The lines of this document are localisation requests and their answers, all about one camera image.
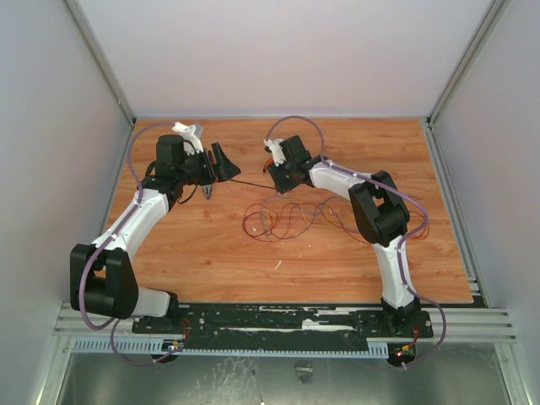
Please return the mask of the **black zip tie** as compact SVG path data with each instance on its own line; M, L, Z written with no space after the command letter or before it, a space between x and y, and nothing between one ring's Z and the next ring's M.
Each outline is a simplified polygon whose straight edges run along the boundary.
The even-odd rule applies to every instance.
M234 182L236 184L241 184L241 185L244 185L244 186L252 186L252 187L261 188L261 189L265 189L265 190L275 191L275 188L273 186L265 186L265 185L261 185L261 184L257 184L257 183L253 183L253 182L249 182L249 181L239 181L239 180L232 179L232 180L230 180L230 182Z

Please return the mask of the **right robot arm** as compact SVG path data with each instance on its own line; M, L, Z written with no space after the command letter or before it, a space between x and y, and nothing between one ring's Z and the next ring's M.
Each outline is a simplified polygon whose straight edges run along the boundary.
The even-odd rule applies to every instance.
M307 185L350 201L358 231L372 245L381 272L383 326L391 335L402 336L413 326L421 304L412 293L403 242L410 212L392 177L385 171L374 175L354 172L329 159L313 157L298 136L268 139L264 145L272 155L267 171L278 192Z

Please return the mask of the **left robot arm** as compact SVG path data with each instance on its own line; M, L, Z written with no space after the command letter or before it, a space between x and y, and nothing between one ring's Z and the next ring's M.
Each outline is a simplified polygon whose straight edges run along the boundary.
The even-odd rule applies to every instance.
M181 323L181 312L172 306L175 295L138 286L132 259L152 228L181 198L185 186L210 186L240 173L218 143L207 151L193 135L159 137L156 159L125 211L91 244L72 249L72 308L83 316L112 319L151 316L161 332L175 331Z

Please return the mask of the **small orange needle-nose pliers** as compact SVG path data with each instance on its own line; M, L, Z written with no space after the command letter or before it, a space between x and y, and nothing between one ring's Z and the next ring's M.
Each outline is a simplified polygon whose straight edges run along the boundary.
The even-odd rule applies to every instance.
M263 166L263 169L262 169L262 173L266 173L271 165L273 165L273 159L269 159L265 163L265 165Z

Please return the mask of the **large orange black pliers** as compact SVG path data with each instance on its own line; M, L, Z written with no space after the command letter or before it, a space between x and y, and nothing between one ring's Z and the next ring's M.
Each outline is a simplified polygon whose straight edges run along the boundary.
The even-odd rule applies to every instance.
M203 195L206 199L210 199L212 196L213 187L211 185L202 186Z

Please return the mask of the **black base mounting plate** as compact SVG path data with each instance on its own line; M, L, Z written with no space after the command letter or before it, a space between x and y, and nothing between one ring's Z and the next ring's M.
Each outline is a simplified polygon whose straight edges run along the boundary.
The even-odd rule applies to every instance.
M135 334L176 336L185 333L188 349L229 351L366 350L370 338L412 342L432 338L429 313L394 333L377 307L339 309L298 305L180 305L165 317L143 316L132 324Z

